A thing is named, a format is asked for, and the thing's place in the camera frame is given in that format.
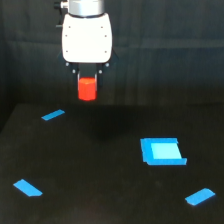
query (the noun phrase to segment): black table surface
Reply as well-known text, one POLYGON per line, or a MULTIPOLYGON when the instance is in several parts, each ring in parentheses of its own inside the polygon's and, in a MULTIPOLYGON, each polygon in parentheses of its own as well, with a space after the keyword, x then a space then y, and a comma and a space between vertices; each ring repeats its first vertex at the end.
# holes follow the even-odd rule
POLYGON ((21 104, 0 135, 0 223, 223 224, 223 168, 223 106, 21 104), (178 139, 186 166, 143 163, 140 139, 164 137, 178 139), (43 195, 23 194, 21 179, 43 195), (216 196, 185 201, 203 188, 216 196))

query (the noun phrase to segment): black curtain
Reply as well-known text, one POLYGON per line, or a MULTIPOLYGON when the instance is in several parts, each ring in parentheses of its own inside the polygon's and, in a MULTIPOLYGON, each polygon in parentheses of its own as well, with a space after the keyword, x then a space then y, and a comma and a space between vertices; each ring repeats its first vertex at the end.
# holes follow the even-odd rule
MULTIPOLYGON (((81 103, 72 74, 57 61, 62 30, 55 28, 59 12, 54 1, 2 1, 13 100, 81 103)), ((105 74, 94 104, 223 103, 223 1, 105 0, 105 4, 120 62, 105 74)))
POLYGON ((5 40, 2 0, 0 0, 0 131, 6 123, 13 108, 9 98, 8 77, 5 66, 5 40))

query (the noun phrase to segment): blue rectangle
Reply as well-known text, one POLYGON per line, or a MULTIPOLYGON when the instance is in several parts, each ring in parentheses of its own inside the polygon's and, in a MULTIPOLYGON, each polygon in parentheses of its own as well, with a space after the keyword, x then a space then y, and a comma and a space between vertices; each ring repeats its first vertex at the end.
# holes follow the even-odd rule
POLYGON ((153 160, 151 143, 148 141, 148 139, 141 139, 141 146, 142 146, 143 162, 153 160))
POLYGON ((42 195, 41 191, 37 190, 35 187, 33 187, 23 179, 13 185, 29 197, 42 195))
POLYGON ((187 159, 154 159, 148 162, 151 166, 179 166, 186 165, 187 159))
POLYGON ((64 113, 65 112, 63 110, 57 110, 57 111, 55 111, 53 113, 50 113, 48 115, 43 116, 42 119, 44 119, 45 121, 48 121, 48 120, 50 120, 52 118, 55 118, 55 117, 57 117, 57 116, 59 116, 61 114, 64 114, 64 113))
POLYGON ((176 143, 177 138, 146 138, 150 143, 176 143))
POLYGON ((204 188, 201 191, 198 191, 195 194, 192 194, 191 196, 185 198, 185 200, 191 205, 197 205, 214 195, 214 192, 207 188, 204 188))

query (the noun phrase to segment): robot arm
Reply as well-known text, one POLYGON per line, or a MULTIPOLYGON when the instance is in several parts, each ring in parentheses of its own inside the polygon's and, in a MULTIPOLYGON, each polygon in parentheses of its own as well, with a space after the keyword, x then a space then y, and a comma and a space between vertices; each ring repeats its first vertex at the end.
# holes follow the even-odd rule
POLYGON ((112 48, 112 30, 104 0, 68 0, 55 3, 55 8, 67 9, 62 25, 60 58, 77 80, 79 99, 96 99, 103 75, 117 62, 112 48), (81 77, 80 63, 96 64, 96 73, 81 77))

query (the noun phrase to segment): red cube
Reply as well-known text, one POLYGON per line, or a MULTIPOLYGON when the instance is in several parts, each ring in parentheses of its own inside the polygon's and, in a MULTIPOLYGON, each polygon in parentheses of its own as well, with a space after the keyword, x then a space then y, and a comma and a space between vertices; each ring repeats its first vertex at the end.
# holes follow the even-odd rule
POLYGON ((90 101, 96 99, 96 80, 95 78, 79 79, 79 99, 90 101))

